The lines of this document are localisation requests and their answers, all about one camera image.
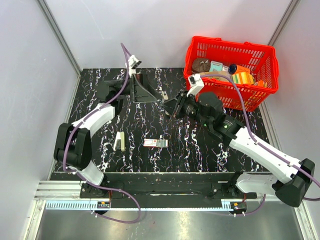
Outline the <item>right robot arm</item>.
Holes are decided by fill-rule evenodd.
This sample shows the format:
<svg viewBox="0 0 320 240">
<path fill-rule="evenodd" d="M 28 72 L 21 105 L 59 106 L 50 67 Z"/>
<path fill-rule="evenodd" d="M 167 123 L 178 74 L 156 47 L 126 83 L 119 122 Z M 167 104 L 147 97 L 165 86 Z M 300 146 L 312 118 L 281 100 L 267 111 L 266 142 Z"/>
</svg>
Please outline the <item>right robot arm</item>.
<svg viewBox="0 0 320 240">
<path fill-rule="evenodd" d="M 237 173 L 227 186 L 231 197 L 261 193 L 276 196 L 288 206 L 300 206 L 314 176 L 312 160 L 288 156 L 255 136 L 242 122 L 224 113 L 222 101 L 212 92 L 195 98 L 182 90 L 161 107 L 176 119 L 189 117 L 202 124 L 215 141 L 244 153 L 269 170 L 269 174 Z"/>
</svg>

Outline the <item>staple box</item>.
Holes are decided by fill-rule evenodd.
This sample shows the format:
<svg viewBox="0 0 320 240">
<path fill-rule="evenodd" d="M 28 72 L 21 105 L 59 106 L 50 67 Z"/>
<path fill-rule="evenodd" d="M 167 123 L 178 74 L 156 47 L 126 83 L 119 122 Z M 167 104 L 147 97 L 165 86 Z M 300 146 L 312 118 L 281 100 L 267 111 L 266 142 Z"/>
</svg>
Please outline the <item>staple box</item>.
<svg viewBox="0 0 320 240">
<path fill-rule="evenodd" d="M 144 139 L 143 141 L 144 147 L 155 147 L 155 148 L 167 148 L 168 140 L 166 139 Z"/>
</svg>

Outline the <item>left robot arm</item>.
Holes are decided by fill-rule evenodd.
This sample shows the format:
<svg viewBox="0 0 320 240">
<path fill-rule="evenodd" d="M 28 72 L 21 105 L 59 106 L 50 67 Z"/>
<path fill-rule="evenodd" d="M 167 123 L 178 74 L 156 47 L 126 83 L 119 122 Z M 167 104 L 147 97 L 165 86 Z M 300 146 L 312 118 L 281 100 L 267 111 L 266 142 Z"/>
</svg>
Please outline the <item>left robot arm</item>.
<svg viewBox="0 0 320 240">
<path fill-rule="evenodd" d="M 92 183 L 91 192 L 98 198 L 107 195 L 105 175 L 92 160 L 92 137 L 107 122 L 118 116 L 125 96 L 133 103 L 153 103 L 162 94 L 153 88 L 145 74 L 133 73 L 124 80 L 104 80 L 97 86 L 97 106 L 73 123 L 62 123 L 57 132 L 53 158 L 65 172 L 79 174 Z"/>
</svg>

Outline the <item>grey staple magazine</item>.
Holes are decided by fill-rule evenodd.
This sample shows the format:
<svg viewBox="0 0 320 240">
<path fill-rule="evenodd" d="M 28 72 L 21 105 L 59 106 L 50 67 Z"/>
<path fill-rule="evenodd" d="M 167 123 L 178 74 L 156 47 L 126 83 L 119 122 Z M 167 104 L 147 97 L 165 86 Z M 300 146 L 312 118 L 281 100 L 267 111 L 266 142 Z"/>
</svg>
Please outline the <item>grey staple magazine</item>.
<svg viewBox="0 0 320 240">
<path fill-rule="evenodd" d="M 163 102 L 165 102 L 165 101 L 167 101 L 169 99 L 166 91 L 162 91 L 161 95 L 162 95 L 162 101 Z"/>
</svg>

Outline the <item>white stapler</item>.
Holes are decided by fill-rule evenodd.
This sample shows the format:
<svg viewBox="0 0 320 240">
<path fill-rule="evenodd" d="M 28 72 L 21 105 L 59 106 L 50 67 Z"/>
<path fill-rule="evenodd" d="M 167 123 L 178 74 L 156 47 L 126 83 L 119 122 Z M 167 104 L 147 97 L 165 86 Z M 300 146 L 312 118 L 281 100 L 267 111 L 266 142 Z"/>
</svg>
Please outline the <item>white stapler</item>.
<svg viewBox="0 0 320 240">
<path fill-rule="evenodd" d="M 125 133 L 124 132 L 117 132 L 115 136 L 115 141 L 113 144 L 114 151 L 121 151 L 124 152 L 126 150 L 125 147 Z"/>
</svg>

